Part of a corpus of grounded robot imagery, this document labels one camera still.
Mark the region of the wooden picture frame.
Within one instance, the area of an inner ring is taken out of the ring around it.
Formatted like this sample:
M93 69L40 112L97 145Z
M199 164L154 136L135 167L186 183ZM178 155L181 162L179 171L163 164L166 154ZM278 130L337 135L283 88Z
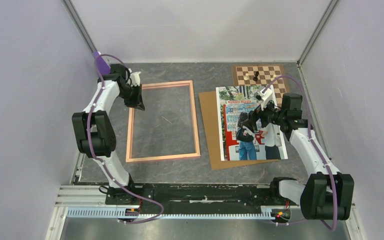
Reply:
M129 109L129 117L128 117L126 155L125 155L125 161L127 163L178 160L178 159L196 158L196 157L201 156L193 81L192 80L181 80L181 81L172 81L172 82L147 83L147 84L142 85L142 90L175 88L175 87L188 87L188 89L189 89L189 100L190 100L190 107L191 107L191 122L192 122L192 129L193 129L195 152L185 153L185 154L172 154L172 155L133 158L132 153L133 153L133 133L134 133L135 110L133 108L130 108Z

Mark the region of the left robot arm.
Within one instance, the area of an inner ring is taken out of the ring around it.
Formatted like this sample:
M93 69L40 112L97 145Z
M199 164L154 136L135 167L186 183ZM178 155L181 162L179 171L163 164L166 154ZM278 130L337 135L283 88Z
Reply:
M116 98L122 98L126 107L145 110L139 71L133 72L120 63L111 65L108 74L99 76L90 103L74 113L71 120L79 152L93 159L108 179L108 186L101 186L99 191L110 199L131 204L141 196L116 153L117 138L109 118Z

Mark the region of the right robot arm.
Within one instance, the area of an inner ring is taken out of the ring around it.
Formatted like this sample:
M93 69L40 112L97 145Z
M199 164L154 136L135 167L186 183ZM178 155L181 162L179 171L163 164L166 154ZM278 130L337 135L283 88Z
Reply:
M286 93L281 107L268 90L255 95L259 106L248 113L245 126L279 127L297 151L308 174L306 184L287 177L275 177L270 184L269 199L282 204L287 199L298 204L307 220L348 220L352 208L354 179L341 173L321 149L311 123L302 117L303 96Z

